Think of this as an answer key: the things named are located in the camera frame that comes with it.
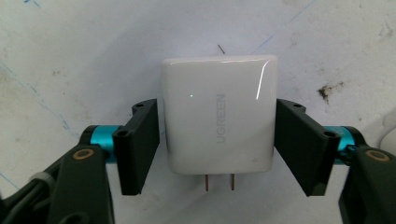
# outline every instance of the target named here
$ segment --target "white charger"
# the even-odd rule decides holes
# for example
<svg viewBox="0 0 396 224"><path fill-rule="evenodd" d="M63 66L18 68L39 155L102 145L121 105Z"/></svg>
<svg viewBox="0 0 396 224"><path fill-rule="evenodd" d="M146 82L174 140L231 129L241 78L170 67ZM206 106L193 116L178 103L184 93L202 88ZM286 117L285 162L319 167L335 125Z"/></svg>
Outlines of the white charger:
<svg viewBox="0 0 396 224"><path fill-rule="evenodd" d="M167 59L163 104L172 171L265 172L276 117L275 56Z"/></svg>

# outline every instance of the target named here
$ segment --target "ugreen logo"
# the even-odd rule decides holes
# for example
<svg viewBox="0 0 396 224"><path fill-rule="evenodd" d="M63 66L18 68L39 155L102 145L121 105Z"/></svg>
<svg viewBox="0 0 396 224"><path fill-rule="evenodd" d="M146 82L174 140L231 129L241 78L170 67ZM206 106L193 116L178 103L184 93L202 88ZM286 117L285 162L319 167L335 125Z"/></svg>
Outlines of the ugreen logo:
<svg viewBox="0 0 396 224"><path fill-rule="evenodd" d="M216 126L217 126L218 144L225 143L225 94L217 95Z"/></svg>

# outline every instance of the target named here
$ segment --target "charger prong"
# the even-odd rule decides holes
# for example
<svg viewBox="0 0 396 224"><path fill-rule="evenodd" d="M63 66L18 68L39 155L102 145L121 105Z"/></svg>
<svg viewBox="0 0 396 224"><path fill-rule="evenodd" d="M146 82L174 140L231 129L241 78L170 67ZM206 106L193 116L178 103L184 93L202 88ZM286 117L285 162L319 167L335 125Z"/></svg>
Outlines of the charger prong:
<svg viewBox="0 0 396 224"><path fill-rule="evenodd" d="M235 174L230 174L231 190L235 190Z"/></svg>
<svg viewBox="0 0 396 224"><path fill-rule="evenodd" d="M205 175L205 189L209 191L209 175Z"/></svg>

